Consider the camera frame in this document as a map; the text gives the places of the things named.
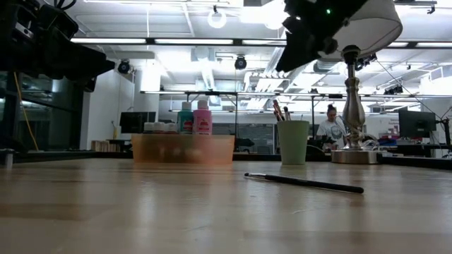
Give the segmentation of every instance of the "woman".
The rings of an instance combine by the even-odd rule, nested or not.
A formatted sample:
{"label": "woman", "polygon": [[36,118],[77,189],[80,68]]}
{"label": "woman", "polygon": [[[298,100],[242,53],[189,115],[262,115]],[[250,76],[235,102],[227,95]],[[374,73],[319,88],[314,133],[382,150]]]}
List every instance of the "woman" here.
{"label": "woman", "polygon": [[344,123],[339,118],[336,118],[337,113],[336,108],[333,107],[332,104],[329,104],[328,111],[326,112],[328,119],[320,123],[319,130],[317,131],[318,139],[321,139],[322,136],[326,135],[335,141],[332,145],[327,144],[327,148],[332,150],[340,149],[347,143],[345,139]]}

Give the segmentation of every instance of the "metal lamp base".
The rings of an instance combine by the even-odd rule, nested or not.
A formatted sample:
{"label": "metal lamp base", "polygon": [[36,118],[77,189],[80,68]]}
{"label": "metal lamp base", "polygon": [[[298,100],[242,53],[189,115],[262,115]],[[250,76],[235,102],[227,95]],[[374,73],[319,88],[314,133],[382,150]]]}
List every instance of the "metal lamp base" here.
{"label": "metal lamp base", "polygon": [[336,150],[331,151],[331,162],[341,164],[378,164],[378,151],[352,151]]}

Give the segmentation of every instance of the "orange plastic bin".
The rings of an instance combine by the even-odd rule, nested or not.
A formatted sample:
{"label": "orange plastic bin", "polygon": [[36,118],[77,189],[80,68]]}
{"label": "orange plastic bin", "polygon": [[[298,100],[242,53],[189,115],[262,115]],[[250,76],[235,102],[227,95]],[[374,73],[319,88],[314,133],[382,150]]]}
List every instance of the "orange plastic bin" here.
{"label": "orange plastic bin", "polygon": [[233,135],[133,134],[135,163],[231,164]]}

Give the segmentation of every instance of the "lamp shade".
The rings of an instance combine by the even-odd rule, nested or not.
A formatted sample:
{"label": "lamp shade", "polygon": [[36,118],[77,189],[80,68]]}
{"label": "lamp shade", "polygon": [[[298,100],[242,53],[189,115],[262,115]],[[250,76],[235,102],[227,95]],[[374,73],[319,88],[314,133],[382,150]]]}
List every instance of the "lamp shade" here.
{"label": "lamp shade", "polygon": [[368,0],[350,19],[350,24],[333,37],[338,41],[338,50],[329,55],[321,53],[322,59],[340,61],[342,50],[349,45],[361,49],[358,57],[368,56],[394,42],[402,29],[393,0]]}

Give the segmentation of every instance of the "green cup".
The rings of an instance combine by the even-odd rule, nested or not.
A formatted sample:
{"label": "green cup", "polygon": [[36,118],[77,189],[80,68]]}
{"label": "green cup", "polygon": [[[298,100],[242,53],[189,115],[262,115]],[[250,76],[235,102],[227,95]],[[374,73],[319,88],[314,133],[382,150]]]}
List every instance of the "green cup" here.
{"label": "green cup", "polygon": [[308,132],[308,121],[278,122],[282,164],[304,165],[306,163]]}

